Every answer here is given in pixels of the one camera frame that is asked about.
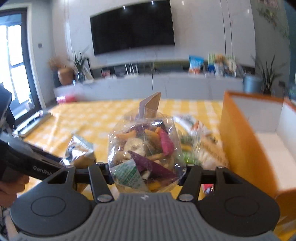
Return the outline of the person's left hand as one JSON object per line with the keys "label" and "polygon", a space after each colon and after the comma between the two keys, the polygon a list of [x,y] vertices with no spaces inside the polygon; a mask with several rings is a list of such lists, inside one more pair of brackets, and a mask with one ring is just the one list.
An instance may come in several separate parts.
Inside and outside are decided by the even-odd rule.
{"label": "person's left hand", "polygon": [[16,182],[1,181],[0,185],[0,205],[1,207],[10,207],[17,199],[17,194],[25,190],[26,184],[30,181],[30,177],[22,175]]}

